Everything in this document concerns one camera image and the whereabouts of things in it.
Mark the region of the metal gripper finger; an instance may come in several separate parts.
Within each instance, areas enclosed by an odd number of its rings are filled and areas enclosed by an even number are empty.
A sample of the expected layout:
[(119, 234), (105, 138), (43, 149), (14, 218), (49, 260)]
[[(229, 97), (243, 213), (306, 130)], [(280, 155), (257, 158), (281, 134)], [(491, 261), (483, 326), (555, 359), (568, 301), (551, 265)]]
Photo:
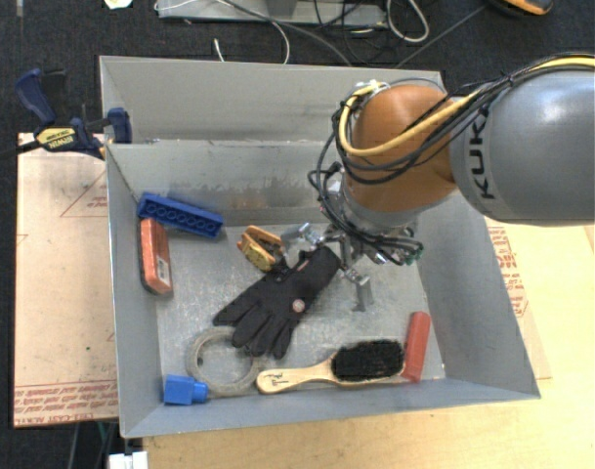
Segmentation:
[(373, 303), (370, 277), (360, 274), (354, 268), (344, 271), (345, 279), (352, 283), (357, 293), (357, 303), (353, 309), (354, 312), (365, 312)]
[(322, 245), (322, 235), (311, 223), (291, 226), (280, 235), (285, 252), (314, 251)]

